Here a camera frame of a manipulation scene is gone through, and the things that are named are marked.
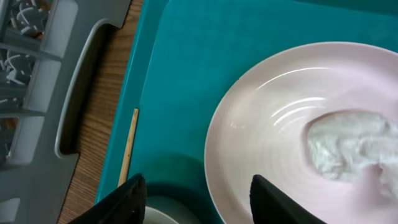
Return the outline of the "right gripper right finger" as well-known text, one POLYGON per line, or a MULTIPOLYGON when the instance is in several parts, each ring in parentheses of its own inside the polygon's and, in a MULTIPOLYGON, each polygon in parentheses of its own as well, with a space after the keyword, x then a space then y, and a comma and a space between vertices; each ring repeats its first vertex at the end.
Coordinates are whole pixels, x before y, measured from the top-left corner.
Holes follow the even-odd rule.
POLYGON ((259 174, 249 198, 254 224, 325 224, 259 174))

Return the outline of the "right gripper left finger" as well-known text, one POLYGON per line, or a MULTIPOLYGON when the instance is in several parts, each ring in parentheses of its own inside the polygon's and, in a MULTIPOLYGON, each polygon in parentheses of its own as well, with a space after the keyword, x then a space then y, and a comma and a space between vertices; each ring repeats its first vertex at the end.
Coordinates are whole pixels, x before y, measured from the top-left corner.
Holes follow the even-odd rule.
POLYGON ((143 224, 147 187, 136 174, 70 224, 143 224))

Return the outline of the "grey bowl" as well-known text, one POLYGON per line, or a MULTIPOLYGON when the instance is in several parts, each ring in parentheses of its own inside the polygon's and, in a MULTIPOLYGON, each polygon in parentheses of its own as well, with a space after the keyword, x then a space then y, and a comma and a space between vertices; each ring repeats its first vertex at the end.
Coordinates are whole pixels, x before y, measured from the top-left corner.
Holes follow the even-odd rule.
POLYGON ((201 224, 184 204, 168 197, 147 198, 143 224, 201 224))

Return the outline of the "white napkin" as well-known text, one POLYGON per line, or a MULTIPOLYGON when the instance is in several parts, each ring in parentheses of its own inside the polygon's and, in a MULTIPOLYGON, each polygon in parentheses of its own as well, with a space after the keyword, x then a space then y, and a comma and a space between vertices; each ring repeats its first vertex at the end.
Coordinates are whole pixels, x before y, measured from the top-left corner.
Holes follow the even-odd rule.
POLYGON ((325 179, 354 182, 369 166, 381 169, 381 193, 397 198, 397 123, 365 111, 340 112, 314 121, 307 144, 325 179))

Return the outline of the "wooden chopstick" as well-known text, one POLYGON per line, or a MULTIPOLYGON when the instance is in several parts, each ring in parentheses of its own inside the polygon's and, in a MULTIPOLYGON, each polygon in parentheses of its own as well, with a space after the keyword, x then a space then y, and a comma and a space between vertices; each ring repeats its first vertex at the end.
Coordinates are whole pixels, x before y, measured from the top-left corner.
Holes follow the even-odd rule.
POLYGON ((131 125, 129 128, 129 133, 127 136, 127 142, 126 142, 126 147, 125 147, 125 151, 124 151, 123 162, 122 162, 121 171, 119 174, 118 187, 122 186, 122 184, 124 184, 127 181, 138 117, 139 117, 139 108, 135 108, 133 116, 132 116, 132 120, 131 120, 131 125))

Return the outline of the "large white plate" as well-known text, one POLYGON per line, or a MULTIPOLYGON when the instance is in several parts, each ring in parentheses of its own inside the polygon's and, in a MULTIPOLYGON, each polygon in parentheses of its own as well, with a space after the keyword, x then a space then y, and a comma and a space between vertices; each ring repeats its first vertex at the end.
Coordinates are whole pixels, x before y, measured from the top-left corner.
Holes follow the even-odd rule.
POLYGON ((343 110, 397 119, 397 54, 372 45, 321 42, 269 57, 225 94, 205 144, 205 174, 225 223, 251 223, 252 177, 264 176, 326 223, 396 223, 377 167, 355 184, 323 179, 309 161, 308 125, 343 110))

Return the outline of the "teal serving tray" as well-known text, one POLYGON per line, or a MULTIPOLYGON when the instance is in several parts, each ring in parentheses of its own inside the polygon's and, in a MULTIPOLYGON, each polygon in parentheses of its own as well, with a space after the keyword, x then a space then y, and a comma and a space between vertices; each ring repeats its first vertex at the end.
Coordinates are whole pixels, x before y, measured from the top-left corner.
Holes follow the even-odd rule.
POLYGON ((218 103, 258 62, 314 42, 397 50, 396 1, 145 1, 97 191, 118 185, 133 112, 139 110, 129 175, 148 196, 186 205, 220 223, 206 186, 205 138, 218 103))

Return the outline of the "grey dish rack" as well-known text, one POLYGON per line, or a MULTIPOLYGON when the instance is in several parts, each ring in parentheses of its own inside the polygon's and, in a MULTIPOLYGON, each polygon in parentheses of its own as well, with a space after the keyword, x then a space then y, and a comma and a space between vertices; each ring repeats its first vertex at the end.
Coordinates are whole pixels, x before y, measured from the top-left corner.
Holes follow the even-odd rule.
POLYGON ((107 26, 129 1, 1 2, 1 222, 56 223, 78 154, 65 154, 107 26))

